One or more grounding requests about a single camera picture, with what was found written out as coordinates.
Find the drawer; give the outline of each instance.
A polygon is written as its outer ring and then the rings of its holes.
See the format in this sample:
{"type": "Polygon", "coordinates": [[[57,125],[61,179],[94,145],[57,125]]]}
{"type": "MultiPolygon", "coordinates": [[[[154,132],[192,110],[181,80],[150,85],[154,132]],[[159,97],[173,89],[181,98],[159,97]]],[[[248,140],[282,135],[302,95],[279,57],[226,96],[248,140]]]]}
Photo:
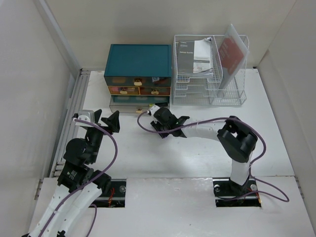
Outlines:
{"type": "Polygon", "coordinates": [[[139,95],[138,87],[108,86],[112,95],[139,95]]]}
{"type": "Polygon", "coordinates": [[[112,95],[110,109],[112,112],[118,110],[120,113],[142,113],[153,104],[160,107],[169,107],[169,96],[119,96],[112,95]]]}
{"type": "Polygon", "coordinates": [[[104,77],[104,79],[108,86],[171,86],[171,78],[162,77],[104,77]]]}
{"type": "Polygon", "coordinates": [[[140,87],[141,95],[170,95],[170,87],[140,87]]]}

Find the drawer unit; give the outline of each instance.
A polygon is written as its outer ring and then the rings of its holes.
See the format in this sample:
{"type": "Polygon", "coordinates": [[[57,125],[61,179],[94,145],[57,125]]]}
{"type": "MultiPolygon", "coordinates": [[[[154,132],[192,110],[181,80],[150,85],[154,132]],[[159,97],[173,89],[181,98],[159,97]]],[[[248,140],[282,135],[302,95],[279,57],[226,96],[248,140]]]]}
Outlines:
{"type": "Polygon", "coordinates": [[[171,85],[170,77],[104,77],[108,86],[165,86],[171,85]]]}
{"type": "Polygon", "coordinates": [[[169,96],[119,96],[112,95],[110,109],[120,113],[142,113],[153,104],[169,108],[169,96]]]}
{"type": "Polygon", "coordinates": [[[141,95],[170,95],[170,87],[140,87],[141,95]]]}
{"type": "Polygon", "coordinates": [[[112,44],[104,78],[108,86],[171,86],[171,45],[112,44]]]}
{"type": "Polygon", "coordinates": [[[112,95],[139,95],[138,87],[109,86],[112,95]]]}

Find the wire shelf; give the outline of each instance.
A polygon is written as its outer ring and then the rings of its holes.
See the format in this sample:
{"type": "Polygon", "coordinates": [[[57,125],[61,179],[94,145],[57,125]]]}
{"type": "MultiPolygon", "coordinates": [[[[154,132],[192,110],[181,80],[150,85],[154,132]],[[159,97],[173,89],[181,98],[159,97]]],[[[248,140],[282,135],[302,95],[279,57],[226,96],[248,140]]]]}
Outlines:
{"type": "MultiPolygon", "coordinates": [[[[241,106],[246,101],[244,91],[244,79],[246,63],[238,71],[235,78],[228,86],[219,90],[222,81],[222,66],[218,55],[218,45],[222,44],[224,35],[211,36],[212,47],[211,57],[214,74],[211,78],[193,77],[192,75],[179,75],[177,72],[178,42],[180,40],[201,40],[210,36],[190,36],[180,35],[174,38],[173,51],[173,104],[174,105],[214,105],[214,106],[241,106]]],[[[247,36],[240,36],[244,44],[248,47],[247,36]]]]}

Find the screw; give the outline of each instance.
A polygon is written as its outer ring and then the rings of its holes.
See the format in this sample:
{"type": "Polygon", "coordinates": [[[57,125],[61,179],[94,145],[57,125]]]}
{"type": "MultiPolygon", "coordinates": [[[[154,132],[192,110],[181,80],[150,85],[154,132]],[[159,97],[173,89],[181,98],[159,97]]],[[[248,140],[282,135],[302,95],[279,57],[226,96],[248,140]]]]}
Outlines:
{"type": "Polygon", "coordinates": [[[250,189],[252,191],[257,191],[258,190],[257,185],[255,185],[255,184],[250,185],[250,189]]]}
{"type": "Polygon", "coordinates": [[[215,185],[214,185],[214,190],[215,190],[215,192],[218,193],[219,191],[221,191],[221,190],[220,190],[220,186],[219,186],[218,184],[215,184],[215,185]]]}
{"type": "Polygon", "coordinates": [[[125,186],[120,186],[120,188],[119,188],[119,191],[121,192],[121,193],[125,193],[125,191],[126,191],[126,187],[125,186]]]}

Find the wire basket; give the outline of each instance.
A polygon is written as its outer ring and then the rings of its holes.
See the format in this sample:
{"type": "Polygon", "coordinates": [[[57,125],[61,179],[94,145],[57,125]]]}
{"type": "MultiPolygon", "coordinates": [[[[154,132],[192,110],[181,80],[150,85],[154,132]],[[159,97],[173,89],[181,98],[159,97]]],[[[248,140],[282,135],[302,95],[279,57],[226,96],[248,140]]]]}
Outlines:
{"type": "MultiPolygon", "coordinates": [[[[240,36],[248,47],[247,36],[240,36]]],[[[222,81],[222,65],[218,54],[218,45],[222,44],[224,35],[216,36],[192,36],[178,35],[174,37],[173,45],[173,104],[174,105],[214,105],[214,106],[240,106],[246,100],[244,92],[244,79],[246,63],[238,71],[235,78],[228,86],[219,90],[222,81]],[[202,40],[212,37],[211,64],[213,76],[210,78],[193,77],[192,75],[179,74],[177,70],[178,42],[181,40],[202,40]]]]}

